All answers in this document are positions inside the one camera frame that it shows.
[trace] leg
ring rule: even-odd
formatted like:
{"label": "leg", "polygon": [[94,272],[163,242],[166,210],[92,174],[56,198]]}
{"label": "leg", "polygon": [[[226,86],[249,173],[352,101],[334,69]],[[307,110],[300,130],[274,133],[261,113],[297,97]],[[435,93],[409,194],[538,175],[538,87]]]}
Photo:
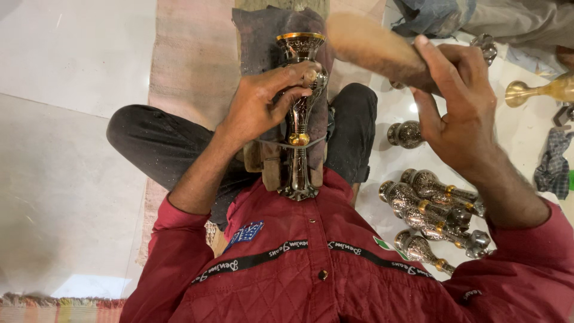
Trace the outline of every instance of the leg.
{"label": "leg", "polygon": [[[112,116],[107,129],[110,144],[127,160],[168,190],[203,152],[213,132],[155,107],[130,105]],[[210,220],[227,227],[227,209],[237,194],[260,176],[233,159],[223,177]]]}
{"label": "leg", "polygon": [[364,183],[369,177],[375,139],[377,96],[370,88],[352,83],[341,90],[331,106],[335,108],[335,130],[329,139],[325,165],[349,185]]}

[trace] blue patch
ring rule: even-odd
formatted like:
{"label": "blue patch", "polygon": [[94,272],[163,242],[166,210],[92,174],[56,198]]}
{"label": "blue patch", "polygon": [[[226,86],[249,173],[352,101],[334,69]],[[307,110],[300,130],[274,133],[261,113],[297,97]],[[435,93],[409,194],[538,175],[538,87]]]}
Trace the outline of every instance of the blue patch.
{"label": "blue patch", "polygon": [[239,230],[237,230],[237,232],[233,234],[231,240],[229,240],[229,244],[227,245],[223,253],[225,253],[225,251],[231,248],[231,246],[235,243],[253,240],[253,238],[259,232],[259,230],[263,228],[263,224],[264,224],[263,220],[261,220],[257,222],[251,222],[249,224],[242,226]]}

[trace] quilted jacket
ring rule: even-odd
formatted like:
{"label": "quilted jacket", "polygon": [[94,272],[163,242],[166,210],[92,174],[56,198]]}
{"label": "quilted jacket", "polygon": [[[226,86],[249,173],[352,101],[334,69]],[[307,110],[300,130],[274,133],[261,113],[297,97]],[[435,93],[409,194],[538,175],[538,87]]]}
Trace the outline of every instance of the quilted jacket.
{"label": "quilted jacket", "polygon": [[498,249],[439,282],[381,248],[351,197],[329,169],[301,202],[259,180],[231,204],[230,246],[215,259],[209,216],[164,200],[121,322],[567,322],[573,230],[558,206],[547,202],[552,215],[536,228],[490,226]]}

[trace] knee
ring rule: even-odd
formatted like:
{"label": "knee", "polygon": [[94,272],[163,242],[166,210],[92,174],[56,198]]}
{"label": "knee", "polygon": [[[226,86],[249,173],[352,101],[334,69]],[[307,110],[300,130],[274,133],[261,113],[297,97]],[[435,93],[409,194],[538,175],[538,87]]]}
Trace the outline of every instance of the knee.
{"label": "knee", "polygon": [[149,107],[144,105],[128,105],[116,111],[106,130],[108,142],[113,147],[123,142],[129,136],[130,130],[141,119],[141,115],[148,112],[147,108]]}
{"label": "knee", "polygon": [[365,115],[374,120],[377,118],[378,98],[375,91],[360,83],[351,83],[345,86],[340,94],[349,96],[354,102],[355,110],[362,110]]}
{"label": "knee", "polygon": [[371,90],[368,86],[360,83],[351,83],[345,86],[341,93],[346,92],[347,95],[353,95],[358,98],[365,98],[377,105],[377,95],[375,91]]}

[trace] jacket button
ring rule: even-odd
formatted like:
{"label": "jacket button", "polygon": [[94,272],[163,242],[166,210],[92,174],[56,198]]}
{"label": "jacket button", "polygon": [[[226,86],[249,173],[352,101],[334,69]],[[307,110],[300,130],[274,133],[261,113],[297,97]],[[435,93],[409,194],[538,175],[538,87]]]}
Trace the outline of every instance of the jacket button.
{"label": "jacket button", "polygon": [[327,275],[329,275],[329,273],[326,270],[321,270],[319,272],[319,279],[321,279],[324,282],[325,279],[327,279]]}

